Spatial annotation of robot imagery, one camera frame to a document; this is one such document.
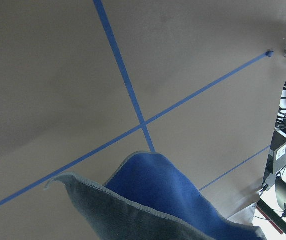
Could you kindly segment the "blue grey towel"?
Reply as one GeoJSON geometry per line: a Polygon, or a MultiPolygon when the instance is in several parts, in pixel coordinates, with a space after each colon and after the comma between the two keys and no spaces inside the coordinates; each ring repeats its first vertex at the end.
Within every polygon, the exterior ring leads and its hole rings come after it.
{"type": "Polygon", "coordinates": [[[105,184],[58,174],[101,240],[263,240],[261,228],[224,218],[164,155],[135,152],[105,184]]]}

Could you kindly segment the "black power adapter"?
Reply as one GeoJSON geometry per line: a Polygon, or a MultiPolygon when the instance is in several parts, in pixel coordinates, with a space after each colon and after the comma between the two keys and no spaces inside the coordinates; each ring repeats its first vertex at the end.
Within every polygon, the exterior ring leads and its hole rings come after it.
{"type": "Polygon", "coordinates": [[[273,132],[269,148],[263,185],[272,187],[276,182],[277,173],[286,166],[286,137],[278,131],[273,132]]]}

